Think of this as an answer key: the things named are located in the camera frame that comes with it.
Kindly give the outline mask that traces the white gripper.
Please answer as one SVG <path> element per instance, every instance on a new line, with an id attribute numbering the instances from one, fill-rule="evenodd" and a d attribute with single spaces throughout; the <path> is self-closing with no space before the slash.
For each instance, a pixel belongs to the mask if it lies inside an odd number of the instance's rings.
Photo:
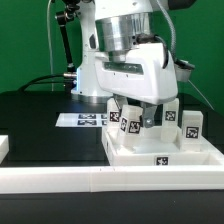
<path id="1" fill-rule="evenodd" d="M 167 66 L 162 68 L 164 60 L 162 43 L 140 44 L 126 54 L 125 63 L 113 63 L 106 53 L 95 53 L 100 87 L 114 94 L 119 111 L 128 104 L 126 97 L 142 101 L 141 121 L 144 128 L 155 125 L 157 105 L 173 101 L 178 93 L 171 54 L 168 55 Z"/>

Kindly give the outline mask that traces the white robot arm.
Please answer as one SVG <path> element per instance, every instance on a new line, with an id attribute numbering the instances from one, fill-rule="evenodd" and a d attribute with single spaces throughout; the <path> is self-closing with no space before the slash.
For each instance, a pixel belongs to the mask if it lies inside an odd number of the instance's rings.
<path id="1" fill-rule="evenodd" d="M 122 112 L 139 102 L 143 127 L 154 125 L 161 104 L 177 96 L 177 83 L 194 66 L 176 57 L 176 32 L 170 10 L 197 0 L 62 0 L 56 15 L 61 29 L 70 92 L 83 101 L 109 97 Z"/>

